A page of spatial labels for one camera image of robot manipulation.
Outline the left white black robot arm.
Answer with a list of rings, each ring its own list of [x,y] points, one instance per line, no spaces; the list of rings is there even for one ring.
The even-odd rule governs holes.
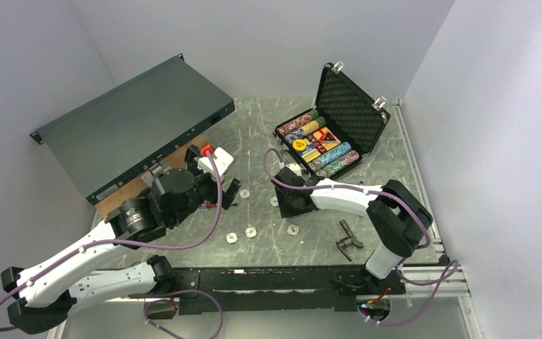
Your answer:
[[[108,299],[177,291],[180,278],[161,255],[123,270],[102,272],[99,267],[132,250],[156,248],[159,238],[205,202],[218,210],[230,208],[240,188],[238,179],[224,190],[216,174],[173,168],[67,249],[31,268],[7,268],[1,284],[7,294],[8,329],[43,333],[73,312]]]

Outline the yellow blue card deck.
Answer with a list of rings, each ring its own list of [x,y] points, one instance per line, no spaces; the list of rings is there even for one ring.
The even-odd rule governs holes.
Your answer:
[[[323,155],[324,153],[326,153],[326,149],[324,148],[316,148],[315,151],[313,152],[310,152],[309,154],[307,154],[307,156],[305,158],[302,158],[306,163],[309,163],[309,162],[312,162],[314,159],[320,157],[321,155]]]

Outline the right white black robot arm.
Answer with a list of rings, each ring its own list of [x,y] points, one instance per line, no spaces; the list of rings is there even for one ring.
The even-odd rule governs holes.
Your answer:
[[[361,285],[369,293],[377,293],[387,285],[388,275],[417,249],[431,243],[428,228],[433,216],[403,185],[391,179],[386,184],[364,186],[344,184],[329,178],[306,182],[293,171],[284,168],[271,177],[281,192],[298,201],[300,208],[336,210],[367,217],[380,238],[379,245],[364,263]]]

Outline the yellow big blind button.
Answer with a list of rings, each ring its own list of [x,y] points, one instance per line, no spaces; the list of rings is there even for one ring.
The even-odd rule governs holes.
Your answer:
[[[298,138],[291,144],[292,148],[297,151],[303,151],[307,148],[308,143],[306,139]]]

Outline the blue small blind button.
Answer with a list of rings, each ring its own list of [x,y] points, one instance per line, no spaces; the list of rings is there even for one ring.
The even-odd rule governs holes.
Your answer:
[[[313,152],[315,150],[316,150],[316,147],[313,144],[307,144],[305,148],[303,148],[302,150],[298,150],[298,154],[302,158],[305,158],[307,156],[307,154],[309,154],[310,152]]]

